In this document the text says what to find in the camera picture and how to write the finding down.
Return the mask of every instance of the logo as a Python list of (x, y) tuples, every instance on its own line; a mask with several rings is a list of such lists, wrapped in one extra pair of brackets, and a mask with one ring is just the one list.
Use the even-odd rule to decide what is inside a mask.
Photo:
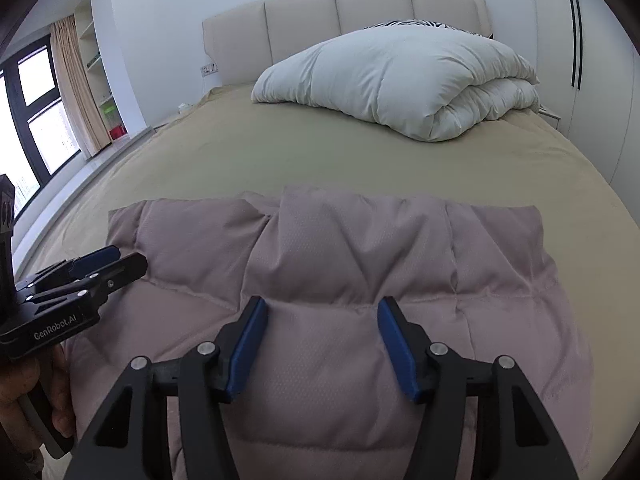
[(55, 334), (61, 328), (66, 328), (67, 326), (71, 326), (76, 322), (78, 322), (78, 320), (76, 319), (76, 314), (73, 314), (72, 316), (61, 320), (59, 323), (50, 324), (44, 330), (34, 333), (33, 338), (36, 341), (39, 341), (40, 339), (44, 339), (51, 334)]

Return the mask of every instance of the silver screw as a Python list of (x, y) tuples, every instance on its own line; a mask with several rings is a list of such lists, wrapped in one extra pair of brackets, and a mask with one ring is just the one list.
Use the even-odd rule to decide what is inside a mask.
[(134, 370), (142, 370), (146, 366), (146, 357), (136, 357), (131, 361), (131, 368)]
[(216, 346), (211, 341), (205, 341), (198, 345), (198, 354), (209, 355), (213, 353), (215, 349)]
[(501, 355), (498, 359), (498, 364), (505, 369), (513, 368), (516, 365), (516, 361), (513, 360), (512, 357), (508, 355)]
[(444, 343), (433, 343), (429, 347), (429, 350), (431, 350), (432, 354), (444, 355), (449, 351), (449, 347), (447, 345), (445, 345)]

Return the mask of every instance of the folded white duvet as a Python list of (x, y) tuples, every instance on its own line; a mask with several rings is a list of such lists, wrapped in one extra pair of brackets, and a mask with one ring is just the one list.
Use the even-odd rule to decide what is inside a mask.
[(358, 30), (312, 46), (265, 70), (252, 100), (340, 110), (435, 141), (512, 108), (537, 112), (536, 83), (533, 67), (498, 41), (409, 25)]

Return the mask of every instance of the black window frame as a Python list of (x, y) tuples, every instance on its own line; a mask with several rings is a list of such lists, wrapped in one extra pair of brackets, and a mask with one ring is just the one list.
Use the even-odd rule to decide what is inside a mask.
[[(38, 97), (30, 105), (27, 105), (24, 99), (24, 91), (22, 90), (22, 82), (20, 81), (20, 71), (18, 66), (21, 61), (35, 56), (37, 53), (42, 51), (43, 48), (46, 48), (47, 53), (49, 54), (49, 67), (51, 68), (54, 87), (46, 92), (46, 94)], [(31, 171), (33, 171), (36, 181), (40, 186), (22, 207), (15, 218), (17, 220), (40, 191), (60, 170), (62, 170), (62, 168), (64, 168), (76, 155), (78, 155), (78, 153), (80, 153), (80, 150), (77, 150), (73, 155), (71, 155), (62, 165), (60, 165), (59, 168), (57, 168), (56, 171), (49, 173), (47, 165), (40, 154), (40, 150), (33, 139), (33, 134), (29, 127), (30, 121), (33, 121), (36, 117), (42, 115), (62, 100), (60, 97), (58, 80), (56, 78), (56, 71), (53, 65), (50, 34), (28, 44), (7, 60), (0, 63), (0, 73), (4, 75), (4, 84), (6, 86), (7, 100), (9, 101), (9, 110), (11, 111), (12, 118), (14, 119), (14, 127), (18, 135), (18, 140), (20, 140), (20, 145), (22, 146), (24, 155), (26, 156), (31, 167)]]

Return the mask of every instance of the human hand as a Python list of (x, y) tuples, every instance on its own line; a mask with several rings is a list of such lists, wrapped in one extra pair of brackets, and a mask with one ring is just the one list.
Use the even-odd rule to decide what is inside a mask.
[[(69, 374), (65, 355), (60, 345), (50, 350), (52, 375), (49, 399), (53, 412), (51, 421), (63, 436), (76, 432), (76, 416), (71, 405)], [(21, 454), (38, 449), (42, 442), (18, 405), (18, 398), (31, 390), (40, 378), (40, 363), (29, 357), (12, 364), (0, 366), (0, 424)]]

